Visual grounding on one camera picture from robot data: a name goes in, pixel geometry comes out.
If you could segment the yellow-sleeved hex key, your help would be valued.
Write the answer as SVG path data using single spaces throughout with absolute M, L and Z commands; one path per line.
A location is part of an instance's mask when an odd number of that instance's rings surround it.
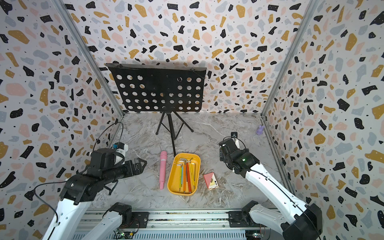
M 192 191 L 194 191 L 196 189 L 196 185 L 195 185 L 195 175 L 194 175 L 194 167 L 195 167 L 195 164 L 192 162 L 192 159 L 191 158 L 190 160 L 188 160 L 188 165 L 189 165 L 189 172 L 190 172 L 190 182 L 191 182 L 191 185 L 192 185 Z

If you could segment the yellow plastic storage tray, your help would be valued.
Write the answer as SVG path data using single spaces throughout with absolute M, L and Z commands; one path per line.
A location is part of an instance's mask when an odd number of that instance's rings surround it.
M 191 196 L 197 188 L 201 159 L 196 154 L 180 153 L 174 158 L 168 179 L 168 190 L 174 195 Z

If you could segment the red-sleeved hex key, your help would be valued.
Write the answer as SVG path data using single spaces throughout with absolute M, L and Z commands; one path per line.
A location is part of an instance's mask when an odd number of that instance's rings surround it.
M 186 193 L 191 194 L 192 193 L 192 185 L 190 182 L 190 172 L 189 172 L 189 165 L 188 165 L 188 160 L 187 160 L 187 184 L 186 184 Z

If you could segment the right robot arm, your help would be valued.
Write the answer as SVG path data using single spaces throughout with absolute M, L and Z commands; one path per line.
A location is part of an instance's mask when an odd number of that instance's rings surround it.
M 319 240 L 323 232 L 322 211 L 308 205 L 280 184 L 249 149 L 240 149 L 241 140 L 226 137 L 220 143 L 220 160 L 228 169 L 254 184 L 277 208 L 271 210 L 250 201 L 240 211 L 230 212 L 234 227 L 264 225 L 285 240 Z

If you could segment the orange-sleeved hex key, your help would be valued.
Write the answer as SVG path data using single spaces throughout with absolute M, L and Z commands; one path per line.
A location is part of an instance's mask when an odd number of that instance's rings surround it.
M 183 193 L 186 193 L 186 184 L 187 184 L 187 160 L 186 159 L 180 159 L 180 162 L 182 164 L 182 187 L 183 187 Z

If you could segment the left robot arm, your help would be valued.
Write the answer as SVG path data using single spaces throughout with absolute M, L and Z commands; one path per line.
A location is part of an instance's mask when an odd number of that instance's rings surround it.
M 84 173 L 78 173 L 65 181 L 60 200 L 43 238 L 45 240 L 70 240 L 91 203 L 102 190 L 111 194 L 113 188 L 108 184 L 118 184 L 143 173 L 147 161 L 136 158 L 127 161 L 126 150 L 104 148 L 91 153 L 91 163 Z M 136 231 L 145 226 L 132 213 L 132 207 L 123 203 L 113 204 L 102 216 L 101 221 L 83 238 L 85 240 L 104 240 L 121 227 L 132 227 Z

